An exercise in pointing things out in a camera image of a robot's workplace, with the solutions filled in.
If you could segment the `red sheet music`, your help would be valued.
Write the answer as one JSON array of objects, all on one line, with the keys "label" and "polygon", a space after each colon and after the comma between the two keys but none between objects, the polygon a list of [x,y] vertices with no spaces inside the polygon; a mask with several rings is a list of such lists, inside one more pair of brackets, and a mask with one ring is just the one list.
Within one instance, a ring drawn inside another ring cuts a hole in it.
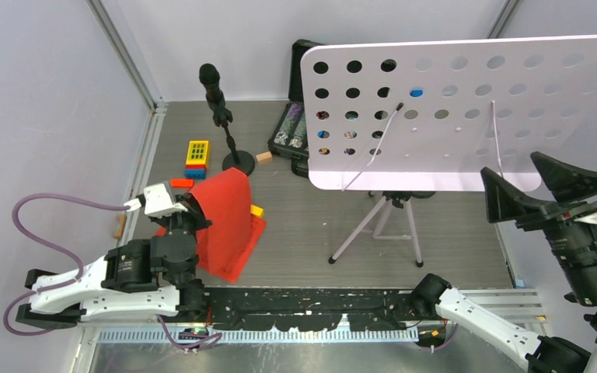
[{"label": "red sheet music", "polygon": [[[233,263],[223,269],[224,277],[218,278],[231,284],[237,282],[265,228],[265,220],[251,214],[248,243],[235,255]],[[164,229],[160,228],[156,235],[162,233]],[[149,265],[152,273],[161,274],[167,282],[178,288],[188,284],[195,277],[197,268],[206,271],[206,261],[198,255],[197,233],[194,238],[174,231],[150,242]]]},{"label": "red sheet music", "polygon": [[198,255],[206,261],[209,274],[224,277],[223,269],[233,263],[250,238],[249,178],[230,168],[197,183],[190,194],[211,222],[208,228],[197,231]]}]

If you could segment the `lilac tripod music stand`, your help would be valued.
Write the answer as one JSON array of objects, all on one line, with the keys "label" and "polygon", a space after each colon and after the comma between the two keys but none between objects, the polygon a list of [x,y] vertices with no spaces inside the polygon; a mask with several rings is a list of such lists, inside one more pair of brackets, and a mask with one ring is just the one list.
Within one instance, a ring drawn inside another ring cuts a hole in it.
[{"label": "lilac tripod music stand", "polygon": [[[523,191],[597,105],[597,35],[318,46],[301,59],[322,190]],[[412,89],[422,89],[411,97]]]}]

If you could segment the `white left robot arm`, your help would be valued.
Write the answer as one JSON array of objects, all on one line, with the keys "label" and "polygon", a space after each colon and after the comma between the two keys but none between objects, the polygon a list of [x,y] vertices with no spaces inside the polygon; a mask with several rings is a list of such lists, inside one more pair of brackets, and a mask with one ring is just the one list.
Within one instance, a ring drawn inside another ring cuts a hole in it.
[{"label": "white left robot arm", "polygon": [[[132,239],[91,263],[58,244],[33,234],[19,220],[24,203],[37,199],[66,200],[106,211],[142,209],[165,233],[150,239]],[[25,197],[12,211],[15,226],[24,235],[75,261],[75,270],[63,274],[32,269],[26,275],[27,293],[6,309],[11,319],[33,327],[40,335],[69,329],[82,322],[147,320],[196,322],[206,316],[208,300],[197,278],[197,234],[211,224],[189,193],[145,197],[119,205],[99,204],[57,193]]]}]

